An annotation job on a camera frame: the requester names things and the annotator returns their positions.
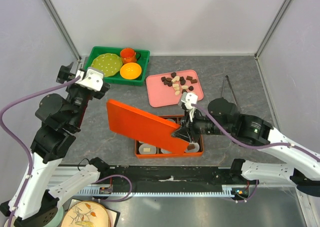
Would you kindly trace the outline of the orange box lid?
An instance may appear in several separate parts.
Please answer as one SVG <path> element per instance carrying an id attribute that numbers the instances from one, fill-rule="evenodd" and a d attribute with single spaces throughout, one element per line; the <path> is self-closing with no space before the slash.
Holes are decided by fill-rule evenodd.
<path id="1" fill-rule="evenodd" d="M 146 144 L 183 154 L 189 141 L 172 137 L 180 125 L 114 99 L 106 102 L 110 131 Z"/>

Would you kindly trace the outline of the painted bird plate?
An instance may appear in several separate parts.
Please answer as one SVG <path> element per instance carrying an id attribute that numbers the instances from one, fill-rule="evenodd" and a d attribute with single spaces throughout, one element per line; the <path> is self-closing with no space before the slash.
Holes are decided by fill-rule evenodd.
<path id="1" fill-rule="evenodd" d="M 110 227 L 111 219 L 107 210 L 99 203 L 81 201 L 65 214 L 62 227 Z"/>

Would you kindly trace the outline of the orange mug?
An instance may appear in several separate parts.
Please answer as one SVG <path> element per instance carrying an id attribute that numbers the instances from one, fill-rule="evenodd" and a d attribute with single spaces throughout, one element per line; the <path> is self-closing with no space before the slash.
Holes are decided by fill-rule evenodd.
<path id="1" fill-rule="evenodd" d="M 141 58 L 141 53 L 127 47 L 120 51 L 120 58 L 123 64 L 136 63 Z"/>

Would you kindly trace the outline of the orange chocolate box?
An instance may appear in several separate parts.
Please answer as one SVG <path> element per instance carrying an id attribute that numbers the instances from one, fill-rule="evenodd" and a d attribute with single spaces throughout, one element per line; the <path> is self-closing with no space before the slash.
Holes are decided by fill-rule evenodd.
<path id="1" fill-rule="evenodd" d="M 135 156 L 138 159 L 165 159 L 182 157 L 199 157 L 204 153 L 203 137 L 200 136 L 197 142 L 189 143 L 183 154 L 170 152 L 142 141 L 135 140 Z"/>

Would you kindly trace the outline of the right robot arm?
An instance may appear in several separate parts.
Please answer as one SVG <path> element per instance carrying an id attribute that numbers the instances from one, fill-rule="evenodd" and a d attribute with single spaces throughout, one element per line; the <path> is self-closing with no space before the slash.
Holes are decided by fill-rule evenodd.
<path id="1" fill-rule="evenodd" d="M 229 178 L 235 184 L 244 180 L 288 182 L 309 196 L 320 196 L 320 155 L 286 137 L 264 119 L 240 113 L 236 104 L 223 97 L 207 108 L 197 104 L 195 94 L 179 101 L 184 110 L 180 127 L 172 137 L 188 142 L 200 135 L 224 135 L 240 147 L 258 150 L 282 161 L 281 164 L 255 163 L 244 159 L 232 162 Z"/>

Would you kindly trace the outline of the green dotted plate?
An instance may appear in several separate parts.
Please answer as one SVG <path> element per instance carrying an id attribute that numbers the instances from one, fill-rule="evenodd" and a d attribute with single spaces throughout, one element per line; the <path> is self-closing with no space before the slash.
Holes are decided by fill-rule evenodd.
<path id="1" fill-rule="evenodd" d="M 122 66 L 122 59 L 114 53 L 101 54 L 91 64 L 92 68 L 102 71 L 105 78 L 116 75 Z"/>

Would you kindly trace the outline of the green plastic bin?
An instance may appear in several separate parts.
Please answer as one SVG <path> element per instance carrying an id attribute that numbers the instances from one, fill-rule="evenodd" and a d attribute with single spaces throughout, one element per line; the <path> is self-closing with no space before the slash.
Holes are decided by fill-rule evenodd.
<path id="1" fill-rule="evenodd" d="M 122 48 L 118 47 L 95 46 L 92 48 L 83 68 L 85 70 L 94 68 L 103 72 L 103 80 L 109 84 L 143 86 L 148 69 L 150 51 L 142 49 L 136 50 L 139 57 L 137 63 L 141 67 L 141 73 L 135 79 L 125 79 L 120 74 L 120 70 L 124 65 L 120 56 L 121 50 Z"/>

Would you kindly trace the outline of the celadon bowl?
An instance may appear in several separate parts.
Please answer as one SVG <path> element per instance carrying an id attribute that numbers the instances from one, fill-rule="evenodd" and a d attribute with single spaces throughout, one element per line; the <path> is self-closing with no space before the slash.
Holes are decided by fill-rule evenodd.
<path id="1" fill-rule="evenodd" d="M 54 217 L 54 223 L 53 223 L 54 227 L 58 227 L 61 224 L 64 218 L 64 214 L 65 214 L 64 208 L 63 207 L 59 208 Z"/>

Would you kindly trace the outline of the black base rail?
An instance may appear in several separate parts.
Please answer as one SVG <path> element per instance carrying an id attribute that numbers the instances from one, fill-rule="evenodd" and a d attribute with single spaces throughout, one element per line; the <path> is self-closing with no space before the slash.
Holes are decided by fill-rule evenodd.
<path id="1" fill-rule="evenodd" d="M 221 192 L 222 186 L 250 186 L 258 180 L 247 180 L 239 171 L 215 166 L 139 166 L 97 164 L 99 179 L 111 184 L 112 193 L 174 194 Z"/>

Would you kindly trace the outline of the white paper cup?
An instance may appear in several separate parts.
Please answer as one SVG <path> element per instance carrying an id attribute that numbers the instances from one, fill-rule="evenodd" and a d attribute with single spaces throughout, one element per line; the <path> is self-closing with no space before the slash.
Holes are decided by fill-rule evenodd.
<path id="1" fill-rule="evenodd" d="M 143 143 L 139 146 L 138 152 L 140 155 L 155 155 L 157 153 L 157 147 Z"/>
<path id="2" fill-rule="evenodd" d="M 171 154 L 171 153 L 172 153 L 172 152 L 170 152 L 170 151 L 168 151 L 168 150 L 165 150 L 165 149 L 163 149 L 163 148 L 160 149 L 160 152 L 161 152 L 162 154 Z"/>
<path id="3" fill-rule="evenodd" d="M 170 122 L 172 122 L 172 123 L 176 123 L 176 121 L 175 121 L 174 119 L 172 119 L 172 118 L 167 118 L 166 120 L 167 120 L 167 121 L 170 121 Z"/>
<path id="4" fill-rule="evenodd" d="M 190 142 L 187 148 L 185 149 L 185 153 L 197 153 L 200 150 L 200 145 L 196 142 Z"/>

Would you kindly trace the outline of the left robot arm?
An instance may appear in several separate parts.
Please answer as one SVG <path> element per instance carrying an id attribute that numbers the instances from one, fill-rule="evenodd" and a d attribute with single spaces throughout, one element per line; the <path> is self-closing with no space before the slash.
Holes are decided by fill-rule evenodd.
<path id="1" fill-rule="evenodd" d="M 31 146 L 24 148 L 27 169 L 15 195 L 0 205 L 7 227 L 43 227 L 80 190 L 110 178 L 108 164 L 96 157 L 69 179 L 48 186 L 80 131 L 88 102 L 101 99 L 110 89 L 103 72 L 92 67 L 72 73 L 70 66 L 62 66 L 56 81 L 59 89 L 66 89 L 67 97 L 57 94 L 55 87 L 39 92 L 42 100 L 35 116 L 41 127 Z"/>

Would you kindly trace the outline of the pink tray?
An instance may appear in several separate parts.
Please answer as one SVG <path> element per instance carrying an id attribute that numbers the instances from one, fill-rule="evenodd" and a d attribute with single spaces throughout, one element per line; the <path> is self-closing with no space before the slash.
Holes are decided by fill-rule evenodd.
<path id="1" fill-rule="evenodd" d="M 182 86 L 187 86 L 187 92 L 192 92 L 198 96 L 198 100 L 204 98 L 204 93 L 200 80 L 195 70 L 176 71 L 176 75 L 184 78 L 185 84 L 180 84 L 177 80 L 168 86 L 162 81 L 162 78 L 171 78 L 172 72 L 150 75 L 146 78 L 146 87 L 149 104 L 154 108 L 177 105 L 182 96 Z M 191 80 L 197 80 L 197 83 L 191 83 Z"/>

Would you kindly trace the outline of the metal tongs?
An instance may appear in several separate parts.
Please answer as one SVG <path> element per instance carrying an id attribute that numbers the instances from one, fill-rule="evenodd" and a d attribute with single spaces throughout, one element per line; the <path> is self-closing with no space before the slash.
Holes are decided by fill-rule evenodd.
<path id="1" fill-rule="evenodd" d="M 220 97 L 221 97 L 221 98 L 224 97 L 224 92 L 225 92 L 226 84 L 228 85 L 228 87 L 229 87 L 229 89 L 230 89 L 230 92 L 231 92 L 231 94 L 232 94 L 232 98 L 233 98 L 234 104 L 236 105 L 238 111 L 241 112 L 241 111 L 242 111 L 241 106 L 240 106 L 240 104 L 239 104 L 239 102 L 238 102 L 238 99 L 237 99 L 237 97 L 236 97 L 236 95 L 235 95 L 234 89 L 233 89 L 233 87 L 232 87 L 232 84 L 231 84 L 231 82 L 230 82 L 230 78 L 229 78 L 228 75 L 225 75 L 224 78 L 223 78 Z"/>

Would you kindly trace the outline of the orange bowl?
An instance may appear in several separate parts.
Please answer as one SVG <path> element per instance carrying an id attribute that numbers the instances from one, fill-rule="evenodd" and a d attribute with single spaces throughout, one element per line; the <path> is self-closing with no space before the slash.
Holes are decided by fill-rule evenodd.
<path id="1" fill-rule="evenodd" d="M 135 80 L 141 73 L 141 66 L 135 62 L 126 63 L 120 69 L 120 76 L 126 80 Z"/>

